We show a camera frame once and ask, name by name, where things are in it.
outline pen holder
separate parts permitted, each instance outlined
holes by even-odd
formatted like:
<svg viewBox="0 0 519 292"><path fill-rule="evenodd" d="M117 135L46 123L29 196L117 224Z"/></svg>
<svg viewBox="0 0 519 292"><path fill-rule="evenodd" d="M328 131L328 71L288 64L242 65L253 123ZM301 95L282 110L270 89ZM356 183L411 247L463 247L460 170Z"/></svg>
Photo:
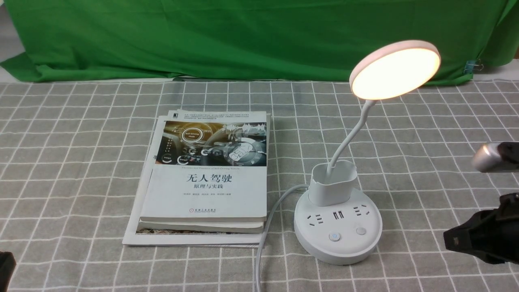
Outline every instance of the pen holder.
<svg viewBox="0 0 519 292"><path fill-rule="evenodd" d="M344 203L350 199L357 178L357 167L350 161L339 160L333 168L328 183L325 182L328 163L312 169L308 198L316 206L324 207Z"/></svg>

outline green backdrop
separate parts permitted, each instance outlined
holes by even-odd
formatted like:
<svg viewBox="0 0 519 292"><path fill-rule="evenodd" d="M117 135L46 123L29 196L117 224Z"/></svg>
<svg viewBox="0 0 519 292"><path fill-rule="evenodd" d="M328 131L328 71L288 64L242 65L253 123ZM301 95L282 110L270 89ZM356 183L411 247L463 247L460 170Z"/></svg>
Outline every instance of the green backdrop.
<svg viewBox="0 0 519 292"><path fill-rule="evenodd" d="M345 81L371 51L434 43L433 83L467 61L505 64L517 0L6 0L26 53L1 64L31 82L190 75Z"/></svg>

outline gray checkered tablecloth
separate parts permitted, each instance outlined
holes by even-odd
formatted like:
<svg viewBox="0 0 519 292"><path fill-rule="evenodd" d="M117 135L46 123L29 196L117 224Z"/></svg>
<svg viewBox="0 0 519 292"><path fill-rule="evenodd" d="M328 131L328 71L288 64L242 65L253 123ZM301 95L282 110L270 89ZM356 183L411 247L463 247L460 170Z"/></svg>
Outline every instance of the gray checkered tablecloth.
<svg viewBox="0 0 519 292"><path fill-rule="evenodd" d="M470 162L483 142L519 140L518 87L428 87L373 107L344 157L380 208L376 252L345 267L309 256L293 231L292 195L268 237L265 290L518 291L518 266L446 251L442 237L517 191L517 175L481 174ZM345 83L0 84L0 92L0 250L18 261L12 291L252 292L251 249L122 246L155 118L180 108L271 112L272 205L309 182L360 115Z"/></svg>

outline stack of books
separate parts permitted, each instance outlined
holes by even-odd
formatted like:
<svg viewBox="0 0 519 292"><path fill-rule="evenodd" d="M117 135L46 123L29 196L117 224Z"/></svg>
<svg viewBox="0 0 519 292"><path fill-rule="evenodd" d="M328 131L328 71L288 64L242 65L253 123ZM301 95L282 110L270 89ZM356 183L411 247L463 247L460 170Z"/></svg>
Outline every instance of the stack of books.
<svg viewBox="0 0 519 292"><path fill-rule="evenodd" d="M159 117L123 244L257 244L267 216L269 129L265 112Z"/></svg>

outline lamp base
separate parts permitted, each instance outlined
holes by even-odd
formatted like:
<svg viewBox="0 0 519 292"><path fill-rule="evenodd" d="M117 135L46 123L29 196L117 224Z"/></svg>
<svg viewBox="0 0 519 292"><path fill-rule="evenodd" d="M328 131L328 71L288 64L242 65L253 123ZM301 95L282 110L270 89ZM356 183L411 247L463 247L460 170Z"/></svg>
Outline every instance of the lamp base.
<svg viewBox="0 0 519 292"><path fill-rule="evenodd" d="M344 203L319 207L305 192L295 207L294 230L304 249L317 259L346 265L367 258L382 234L382 217L375 203L352 189Z"/></svg>

